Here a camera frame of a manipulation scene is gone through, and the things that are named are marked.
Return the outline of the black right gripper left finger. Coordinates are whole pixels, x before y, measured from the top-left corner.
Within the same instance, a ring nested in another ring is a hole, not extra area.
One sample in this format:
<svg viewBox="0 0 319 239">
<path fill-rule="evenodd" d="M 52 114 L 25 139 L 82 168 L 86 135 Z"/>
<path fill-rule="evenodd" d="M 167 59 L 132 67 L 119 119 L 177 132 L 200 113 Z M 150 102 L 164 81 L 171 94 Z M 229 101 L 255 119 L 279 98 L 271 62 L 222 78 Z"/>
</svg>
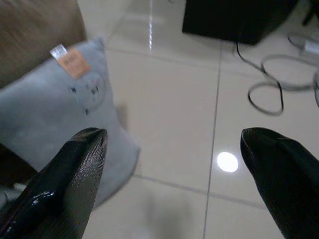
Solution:
<svg viewBox="0 0 319 239">
<path fill-rule="evenodd" d="M 86 128 L 73 135 L 0 212 L 2 239 L 80 239 L 102 178 L 108 132 Z"/>
</svg>

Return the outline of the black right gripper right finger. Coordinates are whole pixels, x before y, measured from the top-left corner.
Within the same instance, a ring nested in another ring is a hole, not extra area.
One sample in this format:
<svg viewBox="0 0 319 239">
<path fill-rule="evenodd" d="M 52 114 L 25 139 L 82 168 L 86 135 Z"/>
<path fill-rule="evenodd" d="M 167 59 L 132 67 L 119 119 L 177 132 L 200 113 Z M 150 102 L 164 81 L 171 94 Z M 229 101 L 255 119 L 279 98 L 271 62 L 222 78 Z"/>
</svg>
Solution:
<svg viewBox="0 0 319 239">
<path fill-rule="evenodd" d="M 263 127 L 240 136 L 243 161 L 286 239 L 319 237 L 319 161 L 298 141 Z"/>
</svg>

